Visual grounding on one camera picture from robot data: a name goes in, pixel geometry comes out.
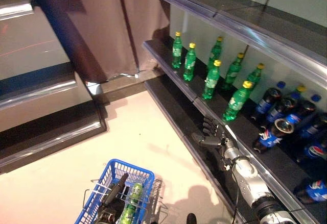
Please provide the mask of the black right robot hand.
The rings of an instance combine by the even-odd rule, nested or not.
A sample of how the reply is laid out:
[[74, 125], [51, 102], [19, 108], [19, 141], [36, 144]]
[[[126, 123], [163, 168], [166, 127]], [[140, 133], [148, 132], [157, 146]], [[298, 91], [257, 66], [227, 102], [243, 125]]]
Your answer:
[[192, 133], [192, 139], [200, 146], [222, 146], [231, 142], [224, 125], [212, 117], [204, 117], [202, 133]]

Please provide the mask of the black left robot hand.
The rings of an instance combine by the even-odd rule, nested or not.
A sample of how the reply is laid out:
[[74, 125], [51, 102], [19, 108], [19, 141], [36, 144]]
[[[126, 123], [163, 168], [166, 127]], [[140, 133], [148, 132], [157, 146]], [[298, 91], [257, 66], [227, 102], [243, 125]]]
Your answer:
[[129, 174], [125, 173], [117, 183], [109, 185], [98, 208], [95, 223], [115, 223], [120, 218], [125, 206], [123, 193], [128, 176]]

